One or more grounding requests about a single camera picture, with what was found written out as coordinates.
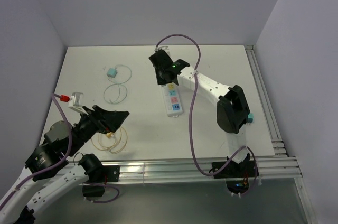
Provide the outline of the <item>teal usb charger plug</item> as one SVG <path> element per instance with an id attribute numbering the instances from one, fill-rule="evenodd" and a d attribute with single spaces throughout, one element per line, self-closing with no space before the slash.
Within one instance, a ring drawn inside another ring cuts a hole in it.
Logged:
<path id="1" fill-rule="evenodd" d="M 247 117 L 247 122 L 251 124 L 253 123 L 253 121 L 254 121 L 254 115 L 250 113 Z"/>

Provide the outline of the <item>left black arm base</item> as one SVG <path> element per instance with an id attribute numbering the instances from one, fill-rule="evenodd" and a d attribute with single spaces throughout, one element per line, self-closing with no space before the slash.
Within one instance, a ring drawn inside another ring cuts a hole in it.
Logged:
<path id="1" fill-rule="evenodd" d="M 90 180 L 89 182 L 107 185 L 108 183 L 118 182 L 119 175 L 119 165 L 104 165 L 101 174 L 97 178 L 95 178 L 94 180 Z M 106 190 L 107 189 L 104 186 L 84 184 L 82 186 L 82 195 L 90 200 L 99 200 L 102 198 Z"/>

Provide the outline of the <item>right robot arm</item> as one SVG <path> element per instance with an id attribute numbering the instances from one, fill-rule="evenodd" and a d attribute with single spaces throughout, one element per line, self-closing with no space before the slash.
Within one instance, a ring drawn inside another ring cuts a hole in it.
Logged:
<path id="1" fill-rule="evenodd" d="M 193 131 L 192 113 L 197 95 L 201 95 L 216 107 L 216 122 L 227 134 L 228 150 L 233 157 L 229 163 L 229 172 L 234 176 L 241 176 L 247 169 L 244 159 L 247 157 L 247 140 L 242 127 L 248 122 L 250 109 L 243 89 L 223 85 L 192 67 L 188 62 L 178 59 L 173 61 L 163 49 L 156 49 L 149 57 L 155 69 L 157 84 L 162 86 L 174 83 L 193 91 L 189 110 L 189 138 L 193 159 L 196 159 Z"/>

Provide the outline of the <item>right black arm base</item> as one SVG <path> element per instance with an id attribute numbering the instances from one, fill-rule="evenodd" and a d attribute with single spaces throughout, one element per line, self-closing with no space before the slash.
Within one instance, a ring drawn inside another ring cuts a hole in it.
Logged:
<path id="1" fill-rule="evenodd" d="M 227 189 L 232 194 L 242 195 L 250 189 L 250 178 L 253 178 L 252 184 L 256 182 L 259 176 L 258 167 L 254 160 L 250 159 L 248 153 L 246 158 L 236 163 L 231 161 L 220 173 L 214 174 L 214 179 L 230 179 L 226 181 Z"/>

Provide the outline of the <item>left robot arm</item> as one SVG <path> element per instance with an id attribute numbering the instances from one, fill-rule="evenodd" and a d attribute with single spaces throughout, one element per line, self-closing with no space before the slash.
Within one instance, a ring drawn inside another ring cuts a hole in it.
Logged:
<path id="1" fill-rule="evenodd" d="M 108 111 L 94 105 L 85 107 L 78 123 L 66 118 L 54 123 L 44 142 L 26 160 L 21 175 L 1 200 L 1 223 L 33 223 L 37 213 L 75 186 L 96 183 L 103 177 L 103 165 L 94 154 L 85 154 L 73 169 L 50 185 L 51 178 L 68 165 L 95 134 L 116 132 L 128 111 Z"/>

